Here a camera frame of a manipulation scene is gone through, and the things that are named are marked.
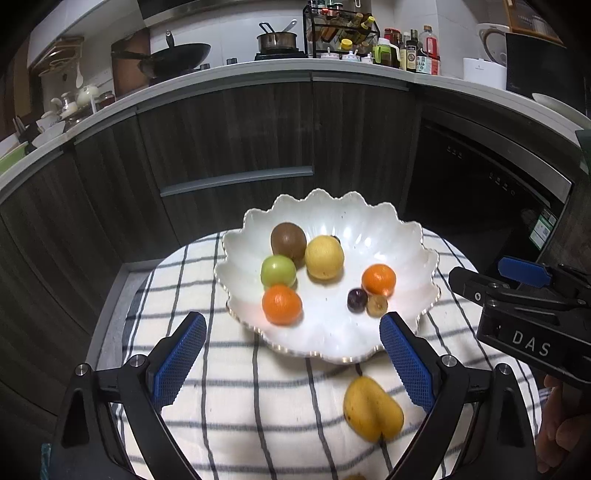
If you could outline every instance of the cutting board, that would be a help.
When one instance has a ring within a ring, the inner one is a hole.
[[[143,28],[133,35],[118,40],[111,45],[111,51],[133,51],[136,53],[150,54],[150,29]],[[148,86],[150,79],[146,77],[138,68],[139,60],[125,60],[111,58],[111,68],[113,69],[113,85],[115,87],[115,97],[134,92],[140,88]]]

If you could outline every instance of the fruit bowl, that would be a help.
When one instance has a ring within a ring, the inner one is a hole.
[[[345,253],[342,275],[335,281],[317,281],[305,265],[298,266],[293,288],[303,315],[287,327],[270,323],[261,306],[261,264],[272,255],[271,232],[282,222],[298,225],[308,242],[318,235],[335,235]],[[228,312],[270,348],[288,355],[341,364],[364,361],[383,349],[379,318],[347,308],[349,290],[361,286],[361,276],[372,264],[394,269],[397,282],[388,311],[398,312],[414,333],[421,315],[441,296],[433,281],[439,254],[423,246],[421,225],[399,220],[390,203],[368,205],[357,192],[338,199],[320,189],[303,200],[279,195],[266,212],[248,210],[242,229],[226,233],[222,245],[226,258],[214,274],[228,293]]]

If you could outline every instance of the tablecloth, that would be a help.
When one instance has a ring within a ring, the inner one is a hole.
[[[387,355],[357,365],[283,356],[226,311],[227,294],[213,278],[224,258],[223,232],[179,249],[147,277],[125,322],[123,359],[148,354],[192,310],[207,320],[207,340],[173,405],[162,417],[178,445],[204,479],[344,479],[361,473],[382,480],[396,464],[424,411],[413,405]],[[490,369],[509,364],[521,387],[532,433],[540,422],[540,399],[529,367],[481,344],[476,330],[481,308],[454,295],[450,270],[469,260],[453,245],[425,231],[424,245],[440,254],[435,282],[441,299],[420,320],[418,334],[439,355],[450,353],[465,366]],[[401,433],[373,445],[351,430],[343,417],[343,396],[357,375],[375,379],[402,407]],[[152,478],[121,406],[118,429],[136,473]],[[472,415],[464,408],[456,433],[435,478],[450,473]]]

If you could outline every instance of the soy sauce bottle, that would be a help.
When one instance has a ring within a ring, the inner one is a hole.
[[[410,40],[407,40],[407,70],[409,72],[417,71],[417,50],[418,50],[418,32],[410,31]]]

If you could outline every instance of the orange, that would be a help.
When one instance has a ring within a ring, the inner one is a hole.
[[[273,285],[262,296],[262,311],[275,325],[291,325],[300,317],[301,298],[285,285]]]
[[[376,263],[363,272],[361,286],[374,295],[389,297],[394,293],[396,273],[389,266]]]

